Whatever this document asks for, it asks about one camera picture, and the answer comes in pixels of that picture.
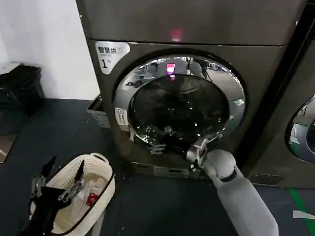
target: white plastic basket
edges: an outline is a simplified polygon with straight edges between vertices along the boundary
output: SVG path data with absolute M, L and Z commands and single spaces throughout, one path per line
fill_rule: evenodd
M 99 153 L 85 154 L 74 158 L 53 176 L 46 186 L 61 189 L 70 187 L 73 184 L 75 174 L 82 160 L 84 160 L 84 175 L 94 173 L 103 177 L 107 184 L 96 203 L 86 211 L 79 221 L 71 216 L 71 211 L 67 210 L 67 207 L 60 210 L 56 216 L 54 229 L 52 230 L 52 233 L 55 235 L 84 236 L 105 211 L 105 208 L 114 195 L 115 179 L 113 170 L 107 158 Z M 35 211 L 35 208 L 35 204 L 32 203 L 31 214 Z

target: washing machine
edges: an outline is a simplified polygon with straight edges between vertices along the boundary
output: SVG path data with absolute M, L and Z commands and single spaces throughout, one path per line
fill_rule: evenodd
M 244 167 L 253 183 L 315 187 L 315 38 L 312 35 L 314 28 Z
M 199 178 L 187 155 L 205 144 L 234 154 L 305 4 L 77 0 L 126 167 Z

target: washer door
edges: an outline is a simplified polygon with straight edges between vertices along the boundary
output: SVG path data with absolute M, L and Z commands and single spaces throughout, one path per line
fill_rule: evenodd
M 315 163 L 315 96 L 299 110 L 289 126 L 288 144 L 300 159 Z
M 169 55 L 138 65 L 113 101 L 123 132 L 152 154 L 186 153 L 193 144 L 232 133 L 245 110 L 240 80 L 205 57 Z

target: basket handle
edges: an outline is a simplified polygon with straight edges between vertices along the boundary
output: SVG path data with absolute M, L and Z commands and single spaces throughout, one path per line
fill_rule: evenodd
M 99 153 L 97 153 L 97 152 L 93 152 L 93 153 L 91 153 L 90 155 L 96 156 L 96 157 L 102 159 L 103 161 L 105 161 L 107 164 L 109 164 L 108 159 L 107 159 L 105 156 L 103 156 L 102 154 L 99 154 Z

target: number 1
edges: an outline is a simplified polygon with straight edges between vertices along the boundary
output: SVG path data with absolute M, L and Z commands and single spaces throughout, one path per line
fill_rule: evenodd
M 103 62 L 103 64 L 104 64 L 104 65 L 103 65 L 103 68 L 107 68 L 107 66 L 105 65 L 105 60 L 104 60 L 104 59 L 102 60 L 102 62 Z

